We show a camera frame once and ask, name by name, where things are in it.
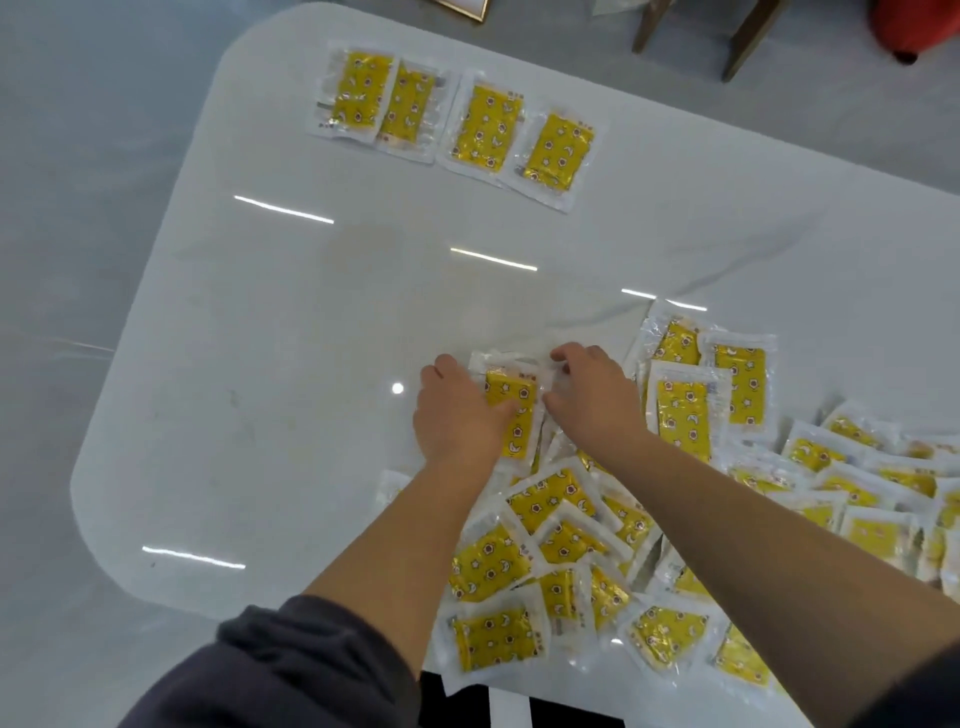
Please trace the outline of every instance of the marble table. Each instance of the marble table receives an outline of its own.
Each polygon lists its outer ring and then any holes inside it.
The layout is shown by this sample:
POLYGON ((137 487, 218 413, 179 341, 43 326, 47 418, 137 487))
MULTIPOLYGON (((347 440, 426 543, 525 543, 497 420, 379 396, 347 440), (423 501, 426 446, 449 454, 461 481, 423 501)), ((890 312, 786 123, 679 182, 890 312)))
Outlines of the marble table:
MULTIPOLYGON (((299 591, 419 463, 437 352, 627 350, 648 299, 780 335, 784 413, 837 395, 960 412, 955 197, 358 11, 281 13, 227 51, 71 482, 90 551, 140 598, 227 618, 299 591), (564 215, 303 131, 330 39, 390 43, 588 106, 611 129, 564 215), (520 263, 514 267, 452 252, 520 263)), ((498 687, 661 725, 767 725, 613 652, 498 687)), ((803 724, 784 704, 775 722, 803 724)))

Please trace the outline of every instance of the chair leg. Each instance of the chair leg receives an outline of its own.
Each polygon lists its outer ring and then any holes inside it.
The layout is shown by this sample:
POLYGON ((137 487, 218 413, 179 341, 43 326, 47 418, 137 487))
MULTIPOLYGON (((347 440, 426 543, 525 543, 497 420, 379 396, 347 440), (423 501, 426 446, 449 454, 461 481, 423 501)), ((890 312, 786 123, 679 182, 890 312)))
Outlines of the chair leg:
POLYGON ((757 0, 754 9, 730 41, 730 58, 723 72, 724 83, 736 75, 789 4, 789 0, 757 0))
POLYGON ((654 34, 663 16, 666 15, 670 7, 670 0, 650 0, 643 9, 643 17, 640 19, 640 29, 636 32, 634 38, 634 53, 641 53, 647 47, 650 36, 654 34))

